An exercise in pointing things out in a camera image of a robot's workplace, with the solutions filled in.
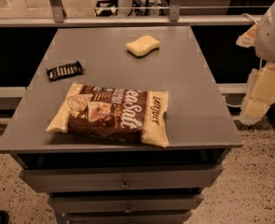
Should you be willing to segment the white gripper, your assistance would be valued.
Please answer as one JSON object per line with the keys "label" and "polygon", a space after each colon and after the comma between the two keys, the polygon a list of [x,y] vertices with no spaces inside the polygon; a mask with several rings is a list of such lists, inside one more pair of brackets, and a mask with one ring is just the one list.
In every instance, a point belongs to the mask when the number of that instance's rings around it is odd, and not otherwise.
{"label": "white gripper", "polygon": [[[250,27],[240,35],[236,44],[249,48],[255,45],[257,25]],[[275,63],[267,62],[260,70],[253,70],[254,85],[250,96],[245,96],[241,104],[240,122],[255,125],[275,103]]]}

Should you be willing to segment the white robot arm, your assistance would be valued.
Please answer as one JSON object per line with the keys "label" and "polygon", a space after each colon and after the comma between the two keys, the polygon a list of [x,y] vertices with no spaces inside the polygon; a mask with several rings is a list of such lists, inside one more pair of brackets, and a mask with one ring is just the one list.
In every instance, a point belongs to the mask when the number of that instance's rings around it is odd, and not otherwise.
{"label": "white robot arm", "polygon": [[240,47],[254,47],[255,55],[266,64],[253,69],[247,80],[245,97],[241,103],[240,122],[254,125],[275,103],[275,2],[261,20],[236,41]]}

